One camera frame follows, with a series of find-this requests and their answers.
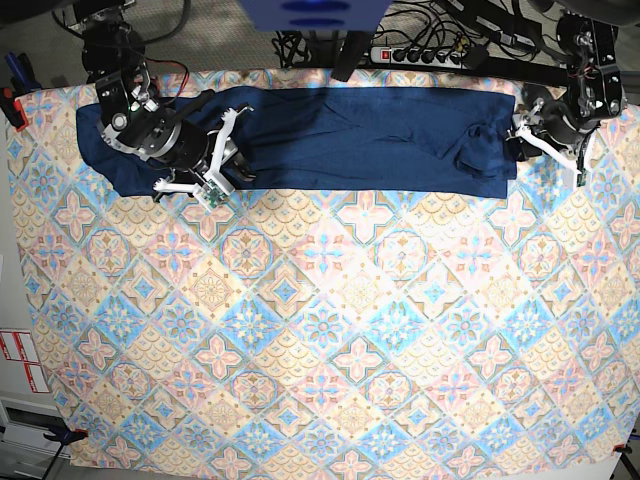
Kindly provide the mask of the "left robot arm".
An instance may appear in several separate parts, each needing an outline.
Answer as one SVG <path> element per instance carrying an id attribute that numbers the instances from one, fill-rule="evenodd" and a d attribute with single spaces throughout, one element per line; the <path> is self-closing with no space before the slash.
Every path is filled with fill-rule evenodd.
<path id="1" fill-rule="evenodd" d="M 577 189 L 592 173 L 593 134 L 625 107 L 614 51 L 617 28 L 566 12 L 556 27 L 557 50 L 541 33 L 526 31 L 537 51 L 565 65 L 568 84 L 558 99 L 543 87 L 525 84 L 524 109 L 513 115 L 507 140 L 519 146 L 520 161 L 548 155 L 563 168 L 564 184 Z"/>

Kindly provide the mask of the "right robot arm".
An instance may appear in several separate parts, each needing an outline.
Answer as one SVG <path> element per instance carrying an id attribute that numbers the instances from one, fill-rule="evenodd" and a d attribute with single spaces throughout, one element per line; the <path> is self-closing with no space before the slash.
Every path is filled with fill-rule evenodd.
<path id="1" fill-rule="evenodd" d="M 122 197 L 154 202 L 173 194 L 196 199 L 211 211 L 236 189 L 234 179 L 256 175 L 232 135 L 244 103 L 226 108 L 213 126 L 191 121 L 215 99 L 204 90 L 191 100 L 162 97 L 152 80 L 147 40 L 125 21 L 128 1 L 74 1 L 75 21 L 54 21 L 83 42 L 82 64 L 97 104 L 78 111 L 78 146 L 87 165 L 107 178 Z"/>

